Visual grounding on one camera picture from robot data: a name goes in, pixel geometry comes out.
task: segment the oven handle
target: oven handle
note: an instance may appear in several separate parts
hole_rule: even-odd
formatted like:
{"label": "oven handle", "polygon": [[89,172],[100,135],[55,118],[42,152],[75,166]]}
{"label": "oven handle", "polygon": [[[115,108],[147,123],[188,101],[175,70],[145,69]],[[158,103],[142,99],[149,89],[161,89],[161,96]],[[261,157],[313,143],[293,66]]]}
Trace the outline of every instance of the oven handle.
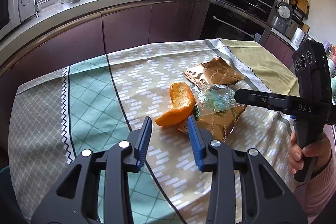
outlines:
{"label": "oven handle", "polygon": [[244,34],[247,34],[249,37],[252,37],[252,38],[254,39],[254,35],[249,34],[249,33],[245,32],[245,31],[243,31],[243,30],[237,28],[236,26],[231,25],[231,24],[229,24],[229,23],[227,23],[227,22],[225,22],[225,21],[223,21],[223,20],[220,20],[220,19],[218,19],[218,18],[215,17],[215,16],[212,16],[212,18],[215,19],[215,20],[218,20],[218,21],[220,21],[220,22],[222,22],[222,23],[224,23],[224,24],[226,24],[226,25],[229,25],[229,26],[231,26],[231,27],[233,27],[233,28],[235,28],[235,29],[237,29],[238,31],[243,32]]}

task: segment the cutting board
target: cutting board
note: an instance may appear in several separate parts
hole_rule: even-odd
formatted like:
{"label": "cutting board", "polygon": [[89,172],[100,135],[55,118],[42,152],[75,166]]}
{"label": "cutting board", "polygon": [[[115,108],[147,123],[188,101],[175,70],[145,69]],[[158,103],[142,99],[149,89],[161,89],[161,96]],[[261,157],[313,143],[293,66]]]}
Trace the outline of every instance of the cutting board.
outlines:
{"label": "cutting board", "polygon": [[307,0],[298,0],[297,1],[297,7],[305,13],[305,15],[308,15],[308,1]]}

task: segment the tablecloth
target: tablecloth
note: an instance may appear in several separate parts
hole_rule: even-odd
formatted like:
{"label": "tablecloth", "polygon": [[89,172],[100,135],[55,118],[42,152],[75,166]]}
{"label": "tablecloth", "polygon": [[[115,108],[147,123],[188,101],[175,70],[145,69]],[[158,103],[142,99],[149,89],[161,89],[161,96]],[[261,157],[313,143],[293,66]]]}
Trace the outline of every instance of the tablecloth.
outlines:
{"label": "tablecloth", "polygon": [[[18,204],[27,220],[58,175],[80,151],[107,150],[138,129],[145,116],[170,107],[169,86],[182,71],[221,56],[245,75],[233,89],[298,95],[296,77],[256,42],[223,39],[154,43],[113,52],[44,75],[18,88],[9,130],[9,162]],[[226,143],[257,148],[293,191],[288,170],[289,116],[248,106]],[[135,223],[205,223],[211,173],[195,165],[189,139],[153,123],[146,165],[129,174]],[[241,220],[236,172],[236,222]],[[98,213],[103,222],[104,173]]]}

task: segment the oven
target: oven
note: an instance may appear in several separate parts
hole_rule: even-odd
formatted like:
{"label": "oven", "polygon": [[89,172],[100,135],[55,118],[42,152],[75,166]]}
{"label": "oven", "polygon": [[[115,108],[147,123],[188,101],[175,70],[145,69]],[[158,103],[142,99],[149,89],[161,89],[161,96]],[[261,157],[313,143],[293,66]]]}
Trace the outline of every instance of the oven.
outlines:
{"label": "oven", "polygon": [[0,39],[35,14],[35,0],[0,0]]}
{"label": "oven", "polygon": [[217,0],[211,2],[200,39],[224,38],[258,43],[267,39],[271,28],[263,22],[256,23],[257,19]]}

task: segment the teal tablecloth section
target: teal tablecloth section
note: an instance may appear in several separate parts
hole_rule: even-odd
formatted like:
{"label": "teal tablecloth section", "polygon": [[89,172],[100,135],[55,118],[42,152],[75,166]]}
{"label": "teal tablecloth section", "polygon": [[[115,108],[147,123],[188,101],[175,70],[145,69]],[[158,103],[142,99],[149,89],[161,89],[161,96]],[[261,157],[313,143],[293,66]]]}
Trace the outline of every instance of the teal tablecloth section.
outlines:
{"label": "teal tablecloth section", "polygon": [[[130,132],[121,110],[106,56],[70,66],[70,125],[76,154],[84,149],[104,151],[125,140]],[[104,181],[100,177],[98,214],[104,221]],[[138,174],[128,174],[132,214],[135,224],[182,224],[179,216],[160,193],[145,166]]]}

